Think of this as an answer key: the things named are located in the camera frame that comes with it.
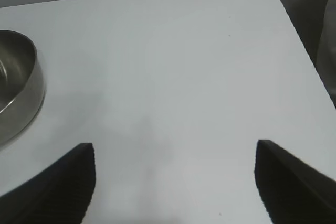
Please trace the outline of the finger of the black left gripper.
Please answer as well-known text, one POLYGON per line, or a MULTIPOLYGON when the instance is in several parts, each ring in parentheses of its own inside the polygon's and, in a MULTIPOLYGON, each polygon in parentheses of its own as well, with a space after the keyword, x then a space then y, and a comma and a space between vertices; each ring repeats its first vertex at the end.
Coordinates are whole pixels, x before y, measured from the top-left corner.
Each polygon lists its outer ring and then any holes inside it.
POLYGON ((82 223, 93 192, 93 144, 80 143, 1 196, 1 223, 82 223))

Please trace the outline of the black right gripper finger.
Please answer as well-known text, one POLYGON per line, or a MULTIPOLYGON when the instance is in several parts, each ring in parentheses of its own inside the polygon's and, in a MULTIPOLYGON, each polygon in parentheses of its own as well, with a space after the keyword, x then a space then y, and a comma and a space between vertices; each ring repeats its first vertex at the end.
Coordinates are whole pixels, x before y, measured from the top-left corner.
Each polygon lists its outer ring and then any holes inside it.
POLYGON ((272 223, 335 223, 335 180, 270 140, 259 140, 256 186, 272 223))

